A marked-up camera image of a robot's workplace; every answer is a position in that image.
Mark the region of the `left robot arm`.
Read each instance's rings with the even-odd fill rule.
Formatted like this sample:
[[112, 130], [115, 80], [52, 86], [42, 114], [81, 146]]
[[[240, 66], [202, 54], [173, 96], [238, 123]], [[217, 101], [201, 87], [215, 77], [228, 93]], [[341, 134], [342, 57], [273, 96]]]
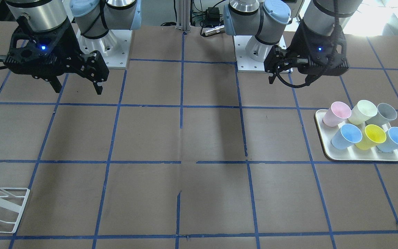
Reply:
[[230, 0], [223, 10], [228, 35], [249, 35], [246, 51], [276, 79], [292, 88], [310, 86], [322, 76], [349, 70], [343, 27], [360, 0], [313, 0], [286, 49], [278, 43], [292, 16], [281, 0]]

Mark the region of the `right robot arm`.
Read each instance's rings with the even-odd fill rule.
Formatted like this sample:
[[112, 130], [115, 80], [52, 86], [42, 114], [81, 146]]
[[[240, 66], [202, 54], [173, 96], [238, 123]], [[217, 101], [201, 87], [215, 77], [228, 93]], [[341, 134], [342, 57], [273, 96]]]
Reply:
[[61, 0], [7, 0], [6, 4], [18, 27], [4, 66], [49, 82], [56, 93], [62, 88], [58, 77], [74, 73], [90, 80], [100, 95], [109, 76], [105, 60], [121, 53], [114, 30], [138, 30], [142, 25], [139, 0], [71, 0], [79, 35]]

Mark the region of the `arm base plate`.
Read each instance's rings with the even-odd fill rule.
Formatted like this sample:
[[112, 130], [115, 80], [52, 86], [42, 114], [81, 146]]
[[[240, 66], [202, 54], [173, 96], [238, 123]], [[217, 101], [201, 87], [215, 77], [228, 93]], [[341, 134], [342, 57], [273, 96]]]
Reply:
[[274, 46], [260, 43], [253, 35], [235, 35], [233, 40], [238, 71], [266, 73], [264, 61]]
[[126, 69], [132, 41], [132, 30], [109, 30], [106, 36], [89, 39], [76, 33], [79, 47], [85, 54], [97, 50], [109, 69]]

